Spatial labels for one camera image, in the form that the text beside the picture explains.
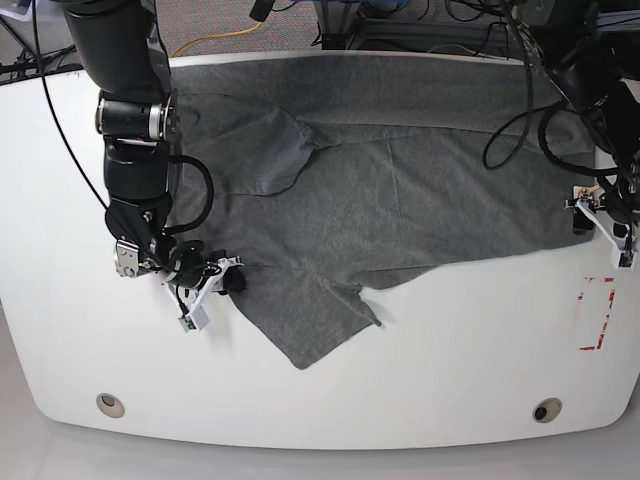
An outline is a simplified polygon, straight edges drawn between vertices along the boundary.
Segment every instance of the metal bracket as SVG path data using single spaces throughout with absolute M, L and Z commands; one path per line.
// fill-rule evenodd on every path
M 204 309 L 205 299 L 212 293 L 224 291 L 224 276 L 232 267 L 239 267 L 243 264 L 240 261 L 240 257 L 221 258 L 215 262 L 215 265 L 220 269 L 217 275 L 209 277 L 204 285 L 198 290 L 190 290 L 189 295 L 179 300 L 177 295 L 179 294 L 175 287 L 170 284 L 165 284 L 165 288 L 171 297 L 171 300 L 176 305 L 179 312 L 178 320 L 180 325 L 184 328 L 185 332 L 193 330 L 202 330 L 206 327 L 211 318 Z M 183 313 L 180 301 L 188 308 L 186 313 Z
M 619 238 L 614 234 L 612 226 L 605 227 L 600 223 L 596 214 L 589 207 L 589 201 L 586 198 L 578 199 L 575 208 L 578 208 L 585 217 L 591 220 L 613 245 L 611 252 L 611 264 L 613 267 L 616 270 L 618 268 L 628 268 L 633 271 L 638 258 L 638 240 L 635 237 L 634 227 L 627 227 L 627 237 Z
M 121 277 L 137 277 L 140 271 L 140 249 L 133 243 L 118 240 L 115 248 L 116 271 Z

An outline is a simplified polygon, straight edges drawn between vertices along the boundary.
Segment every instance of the shirt sleeve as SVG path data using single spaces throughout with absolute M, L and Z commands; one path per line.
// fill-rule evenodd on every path
M 302 270 L 243 267 L 247 289 L 236 307 L 301 370 L 369 325 L 380 325 L 361 287 Z

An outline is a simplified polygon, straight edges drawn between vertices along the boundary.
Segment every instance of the yellow cable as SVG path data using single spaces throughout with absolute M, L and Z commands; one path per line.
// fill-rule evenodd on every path
M 204 40 L 213 40 L 215 38 L 226 38 L 226 37 L 235 37 L 236 35 L 244 35 L 245 33 L 255 32 L 258 29 L 258 27 L 260 27 L 260 25 L 262 25 L 262 22 L 258 23 L 257 25 L 254 25 L 251 28 L 247 28 L 246 30 L 240 30 L 237 32 L 228 32 L 228 33 L 214 33 L 211 35 L 203 35 L 201 37 L 194 38 L 193 40 L 189 40 L 184 45 L 181 45 L 180 47 L 178 47 L 178 49 L 171 54 L 171 58 L 178 55 L 185 48 L 189 48 L 194 43 L 202 42 Z

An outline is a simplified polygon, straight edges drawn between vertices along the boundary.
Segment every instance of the silver metal ring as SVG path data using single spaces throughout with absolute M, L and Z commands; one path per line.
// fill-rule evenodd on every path
M 163 281 L 169 283 L 174 278 L 176 278 L 178 276 L 178 273 L 180 272 L 180 267 L 182 267 L 182 260 L 178 259 L 176 260 L 176 264 L 173 266 L 173 268 L 168 273 L 166 273 Z
M 162 140 L 160 122 L 162 116 L 162 105 L 151 105 L 149 110 L 149 138 L 151 140 Z
M 96 110 L 96 130 L 102 135 L 102 111 L 104 110 L 104 98 L 100 99 L 98 103 L 98 110 Z
M 168 129 L 171 128 L 171 125 L 169 124 L 169 121 L 171 120 L 169 117 L 171 116 L 171 112 L 173 109 L 173 106 L 171 105 L 171 102 L 173 101 L 173 95 L 169 95 L 169 100 L 167 100 L 167 104 L 165 105 L 164 109 L 163 109 L 163 113 L 164 115 L 162 116 L 162 136 L 167 139 L 167 132 Z

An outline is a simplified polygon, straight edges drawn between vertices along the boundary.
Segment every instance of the white table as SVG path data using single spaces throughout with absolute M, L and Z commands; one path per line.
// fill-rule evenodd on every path
M 247 58 L 255 56 L 183 63 Z M 76 155 L 106 197 L 97 87 L 84 73 L 49 85 Z M 392 449 L 597 428 L 626 408 L 640 371 L 640 275 L 614 272 L 599 235 L 365 291 L 385 327 L 298 371 L 229 299 L 209 305 L 217 319 L 204 332 L 185 334 L 153 278 L 116 275 L 103 212 L 39 81 L 0 89 L 0 131 L 0 297 L 31 393 L 53 420 L 225 445 Z M 602 348 L 579 350 L 596 344 L 612 286 Z M 125 416 L 104 416 L 100 393 L 122 400 Z M 563 410 L 536 423 L 533 410 L 549 397 Z

